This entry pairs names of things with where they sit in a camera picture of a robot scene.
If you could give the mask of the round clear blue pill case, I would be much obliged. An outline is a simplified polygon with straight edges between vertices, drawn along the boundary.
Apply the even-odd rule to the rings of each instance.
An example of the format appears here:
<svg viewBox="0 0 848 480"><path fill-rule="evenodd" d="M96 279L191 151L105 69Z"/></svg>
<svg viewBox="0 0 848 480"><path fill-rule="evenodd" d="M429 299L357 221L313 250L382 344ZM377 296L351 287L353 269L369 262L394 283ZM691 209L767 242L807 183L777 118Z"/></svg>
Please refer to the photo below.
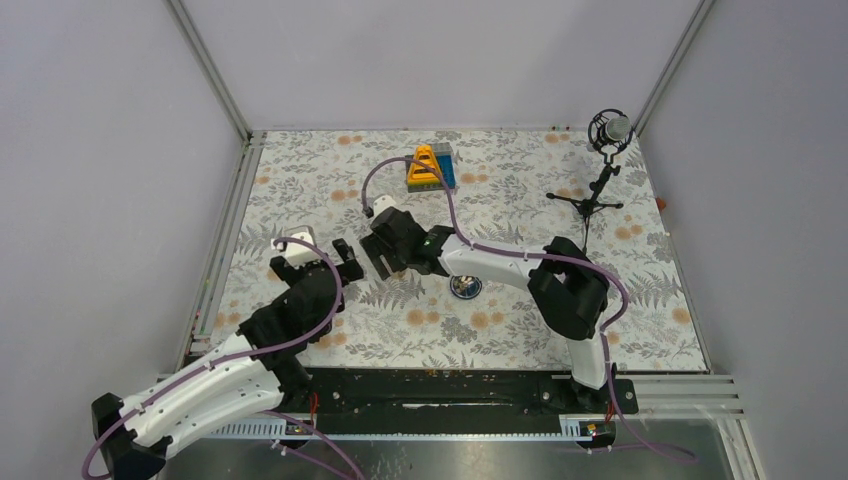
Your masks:
<svg viewBox="0 0 848 480"><path fill-rule="evenodd" d="M475 276L452 276L449 288L453 296L461 300L472 300L480 295L483 282Z"/></svg>

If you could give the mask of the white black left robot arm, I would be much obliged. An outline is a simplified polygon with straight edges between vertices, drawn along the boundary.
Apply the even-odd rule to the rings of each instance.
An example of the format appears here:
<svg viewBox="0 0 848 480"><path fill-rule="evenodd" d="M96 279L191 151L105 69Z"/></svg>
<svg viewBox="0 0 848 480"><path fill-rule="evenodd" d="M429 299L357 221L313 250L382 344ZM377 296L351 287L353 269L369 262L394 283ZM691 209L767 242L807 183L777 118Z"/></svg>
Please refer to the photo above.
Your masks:
<svg viewBox="0 0 848 480"><path fill-rule="evenodd" d="M105 393L91 404L95 444L81 475L101 455L106 479L151 479L168 459L232 421L281 406L304 407L310 376L297 356L332 329L344 309L343 289L363 279L353 248L332 246L338 264L302 232L273 241L273 272L286 290L257 309L200 359L127 397Z"/></svg>

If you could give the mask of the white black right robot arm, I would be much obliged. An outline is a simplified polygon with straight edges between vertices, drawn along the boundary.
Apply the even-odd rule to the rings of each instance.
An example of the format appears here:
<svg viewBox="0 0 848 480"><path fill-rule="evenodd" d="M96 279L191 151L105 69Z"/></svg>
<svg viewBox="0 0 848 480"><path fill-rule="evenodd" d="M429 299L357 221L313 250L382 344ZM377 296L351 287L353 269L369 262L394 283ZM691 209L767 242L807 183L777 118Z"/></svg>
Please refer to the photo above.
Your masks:
<svg viewBox="0 0 848 480"><path fill-rule="evenodd" d="M371 233L360 244L381 279L413 270L421 275L470 276L528 292L547 327L564 337L571 358L573 396L583 410L597 412L613 398L598 320L608 306L609 280L591 269L564 237L507 255L497 242L464 242L450 226L426 231L408 211L394 206L365 209Z"/></svg>

